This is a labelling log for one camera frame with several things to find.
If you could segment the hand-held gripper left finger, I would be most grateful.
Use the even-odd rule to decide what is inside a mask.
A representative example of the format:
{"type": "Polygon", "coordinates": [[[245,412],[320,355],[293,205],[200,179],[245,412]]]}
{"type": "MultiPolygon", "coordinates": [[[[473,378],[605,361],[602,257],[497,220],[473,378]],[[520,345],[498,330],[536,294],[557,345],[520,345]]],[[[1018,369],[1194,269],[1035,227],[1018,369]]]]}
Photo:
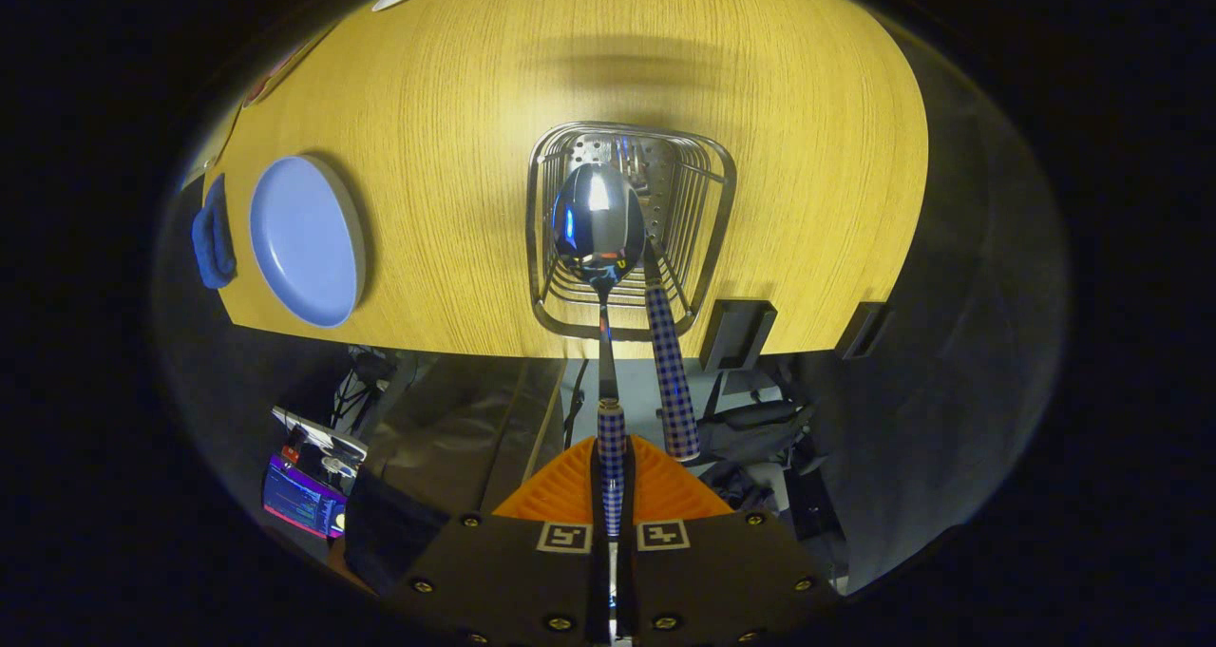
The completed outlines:
{"type": "Polygon", "coordinates": [[[404,617],[454,645],[604,645],[609,555],[593,439],[499,508],[447,522],[404,576],[404,617]]]}

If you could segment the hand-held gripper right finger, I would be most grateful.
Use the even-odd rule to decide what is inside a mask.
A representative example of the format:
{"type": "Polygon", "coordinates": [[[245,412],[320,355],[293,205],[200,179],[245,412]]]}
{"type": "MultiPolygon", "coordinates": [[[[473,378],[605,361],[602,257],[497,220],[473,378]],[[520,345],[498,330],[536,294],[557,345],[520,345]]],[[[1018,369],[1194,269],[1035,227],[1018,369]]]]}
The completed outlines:
{"type": "Polygon", "coordinates": [[[754,646],[838,613],[841,597],[776,514],[730,508],[663,449],[626,441],[617,637],[634,646],[754,646]]]}

